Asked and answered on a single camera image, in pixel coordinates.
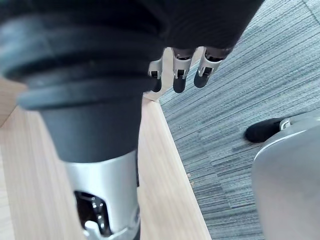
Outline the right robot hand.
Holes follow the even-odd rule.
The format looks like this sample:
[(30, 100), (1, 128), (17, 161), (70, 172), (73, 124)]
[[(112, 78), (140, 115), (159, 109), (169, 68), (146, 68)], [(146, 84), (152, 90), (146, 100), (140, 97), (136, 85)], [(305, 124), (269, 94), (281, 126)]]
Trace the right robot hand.
[(25, 84), (89, 240), (138, 240), (138, 139), (164, 49), (223, 59), (260, 0), (3, 0), (0, 73)]

